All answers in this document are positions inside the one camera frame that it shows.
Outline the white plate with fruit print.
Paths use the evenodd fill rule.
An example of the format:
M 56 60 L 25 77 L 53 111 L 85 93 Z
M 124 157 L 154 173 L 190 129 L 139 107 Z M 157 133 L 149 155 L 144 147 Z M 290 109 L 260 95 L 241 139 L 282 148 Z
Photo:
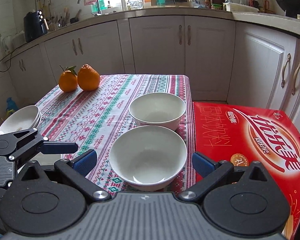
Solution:
M 16 111 L 0 126 L 0 135 L 34 128 L 39 111 L 35 105 L 26 106 Z

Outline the orange without leaf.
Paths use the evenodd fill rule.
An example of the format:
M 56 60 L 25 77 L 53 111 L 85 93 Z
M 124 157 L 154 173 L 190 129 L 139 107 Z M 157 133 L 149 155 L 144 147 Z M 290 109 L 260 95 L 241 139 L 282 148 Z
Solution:
M 77 82 L 83 91 L 93 91 L 98 89 L 100 84 L 100 74 L 88 64 L 83 65 L 77 75 Z

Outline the white kitchen cabinets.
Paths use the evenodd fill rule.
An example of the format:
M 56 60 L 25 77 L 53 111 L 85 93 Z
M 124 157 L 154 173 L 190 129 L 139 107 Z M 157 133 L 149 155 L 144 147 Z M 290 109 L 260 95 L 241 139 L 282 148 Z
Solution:
M 183 74 L 192 98 L 280 109 L 300 131 L 300 37 L 203 16 L 125 18 L 43 36 L 6 62 L 21 104 L 37 102 L 61 68 L 100 74 Z

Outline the patterned tablecloth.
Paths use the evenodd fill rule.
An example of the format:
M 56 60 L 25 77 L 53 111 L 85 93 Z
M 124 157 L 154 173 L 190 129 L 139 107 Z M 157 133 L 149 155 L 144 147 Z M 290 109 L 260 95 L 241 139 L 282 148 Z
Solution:
M 186 75 L 103 75 L 100 87 L 93 92 L 78 88 L 72 93 L 63 93 L 56 86 L 36 103 L 42 114 L 38 130 L 50 140 L 76 142 L 79 149 L 75 154 L 67 154 L 68 159 L 94 149 L 97 164 L 87 178 L 110 194 L 131 191 L 132 187 L 110 168 L 109 152 L 120 135 L 135 127 L 128 111 L 130 103 L 143 94 L 155 92 L 174 94 L 186 103 L 177 133 L 187 146 L 187 163 L 166 188 L 166 191 L 180 193 L 196 182 L 192 167 L 194 117 L 190 80 Z

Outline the orange with leaf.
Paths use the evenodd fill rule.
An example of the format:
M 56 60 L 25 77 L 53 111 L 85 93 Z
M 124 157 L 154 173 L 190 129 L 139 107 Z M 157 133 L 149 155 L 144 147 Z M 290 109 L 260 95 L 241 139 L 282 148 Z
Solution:
M 63 72 L 59 78 L 58 84 L 60 89 L 65 93 L 73 92 L 78 87 L 77 73 L 75 71 L 75 68 L 76 66 L 71 66 L 67 68 L 63 68 L 61 66 Z

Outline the white pink floral bowl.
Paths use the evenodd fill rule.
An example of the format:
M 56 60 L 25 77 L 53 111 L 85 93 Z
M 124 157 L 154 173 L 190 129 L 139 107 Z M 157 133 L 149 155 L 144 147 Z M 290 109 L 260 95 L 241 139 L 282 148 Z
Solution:
M 155 125 L 176 131 L 186 112 L 186 103 L 170 93 L 148 93 L 134 99 L 129 113 L 137 126 Z

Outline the red cardboard box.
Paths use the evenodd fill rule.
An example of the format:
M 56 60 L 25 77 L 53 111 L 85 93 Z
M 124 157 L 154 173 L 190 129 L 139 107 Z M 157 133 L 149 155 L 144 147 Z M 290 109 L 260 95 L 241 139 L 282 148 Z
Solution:
M 234 166 L 260 161 L 290 205 L 283 230 L 300 239 L 300 133 L 279 110 L 193 103 L 196 151 Z

